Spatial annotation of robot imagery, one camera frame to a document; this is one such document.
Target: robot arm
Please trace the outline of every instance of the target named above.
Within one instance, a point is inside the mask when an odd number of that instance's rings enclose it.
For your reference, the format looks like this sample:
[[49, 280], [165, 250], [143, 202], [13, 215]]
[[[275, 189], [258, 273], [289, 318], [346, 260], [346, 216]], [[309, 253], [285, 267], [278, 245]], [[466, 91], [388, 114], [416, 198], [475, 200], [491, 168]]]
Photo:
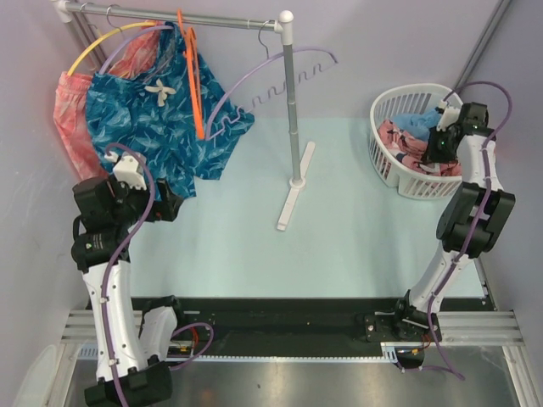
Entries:
[[[423, 277], [396, 307], [395, 322], [402, 337], [428, 332], [428, 311], [435, 321], [451, 283], [473, 259], [494, 247], [515, 204], [514, 195], [503, 191], [496, 176], [495, 142], [485, 143], [493, 131], [487, 123], [486, 106], [465, 103], [462, 109], [445, 108], [441, 122], [430, 131], [424, 157], [433, 162], [450, 162], [457, 156], [462, 164], [462, 184], [439, 219], [435, 256]], [[491, 191], [483, 215], [462, 250], [488, 185]]]
[[[175, 297], [156, 299], [143, 312], [142, 329], [136, 331], [130, 295], [130, 259], [128, 249], [121, 252], [109, 274], [107, 298], [101, 287], [113, 252], [128, 234], [128, 229], [143, 215], [149, 200], [143, 172], [129, 154], [119, 158], [108, 179], [91, 178], [77, 184], [74, 198], [81, 211], [74, 222], [72, 257], [83, 273], [89, 292], [98, 342], [98, 384], [85, 390], [87, 405], [118, 405], [113, 372], [115, 364], [122, 392], [131, 407], [166, 400], [171, 396], [171, 376], [165, 358], [171, 334], [185, 325], [183, 312]], [[176, 218], [182, 199], [164, 180], [157, 180], [160, 201], [155, 201], [147, 221]], [[80, 224], [85, 233], [80, 234]], [[102, 302], [107, 302], [111, 348], [106, 347]]]

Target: laundry basket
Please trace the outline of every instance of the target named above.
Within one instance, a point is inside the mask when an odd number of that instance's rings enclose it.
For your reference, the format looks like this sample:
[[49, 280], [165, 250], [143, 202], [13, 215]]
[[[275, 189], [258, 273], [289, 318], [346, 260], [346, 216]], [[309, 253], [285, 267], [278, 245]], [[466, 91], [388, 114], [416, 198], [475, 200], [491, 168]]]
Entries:
[[[452, 195], [462, 182], [460, 176], [427, 176], [405, 167], [384, 146], [378, 128], [384, 120], [401, 113], [424, 113], [438, 105], [451, 89], [434, 83], [419, 83], [395, 87], [382, 93], [370, 110], [372, 135], [369, 152], [373, 167], [388, 187], [398, 187], [398, 193], [413, 199], [438, 199]], [[453, 94], [448, 99], [460, 108], [462, 100]]]

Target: fabric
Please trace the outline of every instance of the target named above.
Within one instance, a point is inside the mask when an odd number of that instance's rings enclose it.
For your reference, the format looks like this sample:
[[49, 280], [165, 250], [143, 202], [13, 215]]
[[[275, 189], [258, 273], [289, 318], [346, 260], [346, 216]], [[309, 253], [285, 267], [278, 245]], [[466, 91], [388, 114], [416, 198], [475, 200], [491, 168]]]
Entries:
[[429, 176], [459, 176], [462, 168], [458, 163], [423, 164], [421, 161], [427, 142], [417, 140], [408, 131], [401, 130], [395, 123], [385, 120], [378, 129], [384, 146], [405, 167]]
[[[133, 77], [148, 70], [156, 59], [159, 38], [159, 32], [150, 32], [131, 42], [123, 57], [113, 65], [109, 73]], [[53, 111], [54, 124], [82, 180], [106, 175], [92, 146], [85, 120], [87, 91], [91, 86], [91, 79], [90, 75], [68, 76], [63, 72], [57, 86]]]
[[436, 127], [441, 120], [441, 114], [436, 109], [430, 109], [423, 114], [402, 113], [392, 119], [401, 130], [408, 131], [417, 140], [427, 142], [430, 138], [430, 128]]
[[[188, 198], [196, 194], [194, 176], [221, 177], [238, 139], [255, 118], [241, 110], [240, 120], [227, 125], [221, 136], [208, 142], [198, 140], [184, 51], [185, 43], [174, 25], [174, 30], [160, 32], [158, 55], [149, 71], [131, 80], [96, 74], [87, 94], [87, 127], [108, 172], [112, 164], [104, 159], [105, 147], [120, 142], [147, 158], [155, 179], [165, 178], [174, 193]], [[224, 91], [205, 61], [198, 58], [205, 122]], [[225, 117], [230, 121], [238, 117], [231, 103], [222, 107], [214, 126]]]

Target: blue clothing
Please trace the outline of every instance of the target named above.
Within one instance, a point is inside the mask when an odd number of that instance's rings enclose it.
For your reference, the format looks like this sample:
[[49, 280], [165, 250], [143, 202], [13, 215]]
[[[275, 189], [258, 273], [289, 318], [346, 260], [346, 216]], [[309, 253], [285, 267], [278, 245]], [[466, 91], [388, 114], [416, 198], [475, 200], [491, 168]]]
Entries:
[[430, 128], [436, 127], [441, 120], [441, 114], [436, 109], [430, 109], [424, 114], [402, 113], [390, 119], [401, 130], [407, 131], [413, 137], [423, 142], [430, 138]]
[[[105, 148], [119, 142], [145, 156], [155, 179], [165, 178], [175, 194], [188, 198], [196, 195], [195, 176], [221, 177], [238, 139], [255, 117], [240, 109], [240, 120], [233, 125], [225, 120], [222, 134], [208, 142], [197, 138], [183, 56], [186, 47], [179, 28], [173, 26], [160, 33], [158, 55], [149, 71], [132, 79], [94, 75], [87, 93], [87, 127], [100, 163], [109, 173], [113, 165], [104, 159]], [[198, 58], [205, 123], [224, 91], [202, 57]], [[229, 101], [214, 120], [212, 134], [221, 129], [225, 116], [230, 121], [238, 117]]]

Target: light blue floor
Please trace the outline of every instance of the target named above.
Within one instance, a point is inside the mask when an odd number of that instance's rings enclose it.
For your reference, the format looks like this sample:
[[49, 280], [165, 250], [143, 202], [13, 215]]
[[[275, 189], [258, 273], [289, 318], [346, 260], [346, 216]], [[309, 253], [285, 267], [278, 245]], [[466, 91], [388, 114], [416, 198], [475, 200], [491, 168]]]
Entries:
[[[367, 121], [300, 121], [300, 146], [316, 150], [286, 232], [276, 230], [291, 176], [286, 120], [259, 118], [220, 181], [171, 224], [146, 224], [132, 241], [132, 295], [348, 298], [402, 296], [437, 248], [446, 200], [403, 198], [375, 173]], [[483, 295], [463, 271], [451, 297]]]

